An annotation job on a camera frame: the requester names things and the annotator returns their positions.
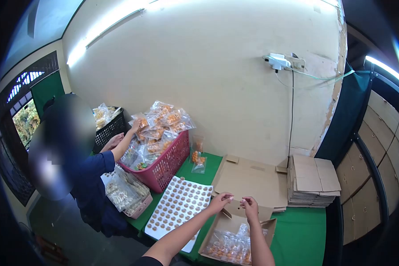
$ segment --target floor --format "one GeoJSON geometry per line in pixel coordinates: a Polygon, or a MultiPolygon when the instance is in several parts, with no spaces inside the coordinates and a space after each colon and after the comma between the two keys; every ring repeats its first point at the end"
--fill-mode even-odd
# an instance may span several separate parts
{"type": "MultiPolygon", "coordinates": [[[[71,195],[59,201],[41,197],[29,218],[34,233],[63,248],[70,266],[127,266],[147,250],[132,238],[106,238],[94,231],[81,220],[80,210],[71,195]]],[[[150,246],[149,239],[144,239],[143,243],[150,246]]]]}

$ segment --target navy blue shirt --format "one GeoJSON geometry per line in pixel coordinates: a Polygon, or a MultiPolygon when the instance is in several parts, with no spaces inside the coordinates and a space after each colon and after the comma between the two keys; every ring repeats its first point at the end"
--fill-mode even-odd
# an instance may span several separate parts
{"type": "Polygon", "coordinates": [[[100,230],[106,237],[127,227],[123,216],[105,195],[105,186],[100,178],[102,174],[114,171],[114,167],[111,151],[90,156],[74,174],[74,188],[71,191],[82,215],[100,219],[100,230]]]}

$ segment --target hand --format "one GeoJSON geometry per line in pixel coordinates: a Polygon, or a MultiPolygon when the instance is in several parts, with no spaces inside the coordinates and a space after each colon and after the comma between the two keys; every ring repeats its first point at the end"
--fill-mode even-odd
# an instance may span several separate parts
{"type": "Polygon", "coordinates": [[[243,197],[240,206],[245,209],[245,215],[249,224],[259,221],[259,205],[253,197],[243,197]]]}
{"type": "Polygon", "coordinates": [[[118,143],[120,143],[120,141],[121,141],[123,138],[124,138],[124,133],[120,133],[120,134],[117,134],[117,135],[113,136],[113,137],[108,141],[109,149],[115,148],[115,147],[118,145],[118,143]]]}
{"type": "Polygon", "coordinates": [[[141,122],[140,119],[134,120],[133,126],[131,127],[131,129],[130,129],[129,131],[131,131],[131,133],[133,133],[133,134],[134,134],[136,131],[138,131],[138,130],[139,130],[139,126],[140,126],[140,122],[141,122]]]}
{"type": "Polygon", "coordinates": [[[213,200],[210,202],[210,205],[206,208],[206,210],[209,210],[212,215],[217,214],[219,211],[223,209],[223,207],[230,203],[234,199],[234,195],[229,192],[223,192],[218,194],[213,198],[213,200]]]}

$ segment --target power outlet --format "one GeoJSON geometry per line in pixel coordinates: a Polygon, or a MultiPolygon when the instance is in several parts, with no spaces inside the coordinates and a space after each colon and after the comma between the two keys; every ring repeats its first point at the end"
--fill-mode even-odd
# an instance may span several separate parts
{"type": "Polygon", "coordinates": [[[293,69],[300,71],[300,72],[305,71],[306,61],[304,61],[304,59],[299,59],[299,58],[291,57],[288,55],[285,55],[285,59],[291,63],[291,67],[293,69]]]}

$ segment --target tree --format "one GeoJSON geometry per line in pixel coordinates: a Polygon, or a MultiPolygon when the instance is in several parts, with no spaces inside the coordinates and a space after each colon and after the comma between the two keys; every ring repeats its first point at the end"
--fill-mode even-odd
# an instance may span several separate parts
{"type": "Polygon", "coordinates": [[[27,144],[31,141],[37,126],[40,125],[40,118],[33,100],[30,100],[26,106],[27,108],[23,107],[14,115],[13,121],[22,144],[28,148],[27,144]]]}

